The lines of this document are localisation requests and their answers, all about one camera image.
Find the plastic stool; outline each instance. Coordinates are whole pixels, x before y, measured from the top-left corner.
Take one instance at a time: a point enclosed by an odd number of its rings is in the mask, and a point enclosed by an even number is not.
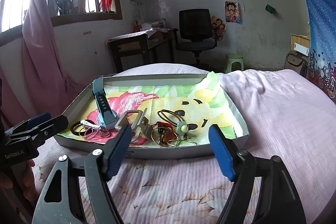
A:
[[[229,73],[232,70],[232,64],[233,63],[240,63],[241,65],[241,70],[244,70],[244,64],[243,64],[243,56],[241,54],[227,54],[226,55],[226,60],[227,60],[227,66],[226,66],[226,71],[225,73]]]

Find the bracelet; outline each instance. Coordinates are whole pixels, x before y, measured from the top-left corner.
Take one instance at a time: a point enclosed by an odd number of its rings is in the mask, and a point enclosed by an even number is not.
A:
[[[86,120],[89,123],[95,124],[93,121],[91,120]],[[76,128],[78,128],[79,126],[82,126],[83,124],[79,121],[79,122],[75,122],[71,127],[70,127],[70,131],[72,134],[76,135],[76,136],[80,136],[79,131],[75,131]]]

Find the pink blanket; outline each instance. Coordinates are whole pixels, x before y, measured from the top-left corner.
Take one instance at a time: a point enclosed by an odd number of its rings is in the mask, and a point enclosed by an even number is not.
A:
[[[204,73],[184,65],[155,64],[120,75]],[[220,74],[220,83],[243,115],[254,155],[279,155],[299,192],[307,223],[312,223],[336,188],[336,106],[319,88],[291,70],[247,70]],[[59,146],[54,139],[40,148],[34,168],[40,191],[59,155],[85,155]],[[232,183],[214,157],[184,160],[125,159],[109,182],[112,198],[125,223],[216,223]],[[256,179],[245,223],[251,223],[258,199]],[[85,180],[82,196],[88,222]]]

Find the cartoon print curtain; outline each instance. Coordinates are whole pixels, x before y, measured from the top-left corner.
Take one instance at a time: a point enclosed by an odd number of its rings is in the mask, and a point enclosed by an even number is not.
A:
[[[310,21],[308,80],[336,103],[336,0],[306,0]]]

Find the office chair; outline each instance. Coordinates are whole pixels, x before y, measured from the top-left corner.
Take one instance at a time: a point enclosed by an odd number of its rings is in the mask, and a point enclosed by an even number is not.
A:
[[[204,67],[200,64],[200,53],[217,47],[217,32],[215,30],[215,41],[204,40],[212,37],[212,24],[208,9],[183,10],[179,13],[181,38],[191,42],[177,42],[178,51],[192,52],[196,57],[195,67]]]

